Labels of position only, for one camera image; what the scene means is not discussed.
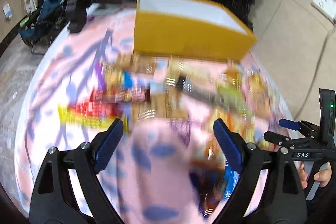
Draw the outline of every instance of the blue gripper pad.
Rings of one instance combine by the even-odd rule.
[[[106,138],[95,153],[95,165],[93,168],[96,174],[105,170],[114,150],[117,148],[117,145],[124,133],[123,122],[119,120],[115,126],[110,126],[106,132]]]
[[[291,130],[300,130],[301,126],[298,122],[286,120],[286,119],[280,119],[279,125],[284,128],[288,128]]]
[[[243,156],[231,137],[232,132],[222,119],[217,119],[213,123],[213,133],[231,168],[241,174],[243,171]]]

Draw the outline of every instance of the electrical socket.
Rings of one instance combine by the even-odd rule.
[[[313,0],[311,4],[334,24],[336,18],[336,2],[333,0]]]

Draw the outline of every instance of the cardboard box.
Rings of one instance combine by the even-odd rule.
[[[160,57],[240,61],[256,37],[209,0],[137,0],[134,52]]]

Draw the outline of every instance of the chair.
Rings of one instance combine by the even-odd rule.
[[[64,27],[62,23],[65,19],[65,2],[66,0],[44,0],[41,8],[34,12],[26,24],[19,30],[24,43],[31,47],[32,54],[34,54],[34,45],[43,36],[49,34],[56,25],[60,25],[61,29]]]

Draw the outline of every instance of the cable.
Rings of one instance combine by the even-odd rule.
[[[306,98],[304,99],[304,101],[303,101],[303,103],[302,103],[302,106],[300,107],[299,111],[295,114],[295,116],[294,116],[294,120],[297,120],[298,116],[302,113],[302,110],[303,110],[303,108],[305,107],[305,105],[306,105],[306,103],[307,103],[308,97],[309,97],[309,95],[310,95],[310,92],[311,92],[311,90],[312,90],[312,88],[313,88],[313,85],[314,85],[314,83],[315,83],[315,80],[316,80],[317,72],[319,71],[319,68],[320,68],[321,60],[322,60],[324,51],[325,51],[325,49],[326,49],[327,42],[328,42],[330,36],[332,36],[332,34],[335,32],[335,30],[336,30],[336,21],[334,20],[334,28],[331,30],[331,32],[328,32],[328,33],[327,33],[327,35],[326,35],[326,37],[325,37],[325,39],[324,39],[324,42],[323,42],[323,45],[322,45],[322,49],[321,49],[319,58],[318,58],[317,63],[316,63],[314,76],[313,76],[313,79],[311,80],[310,87],[309,87],[309,89],[308,89]]]

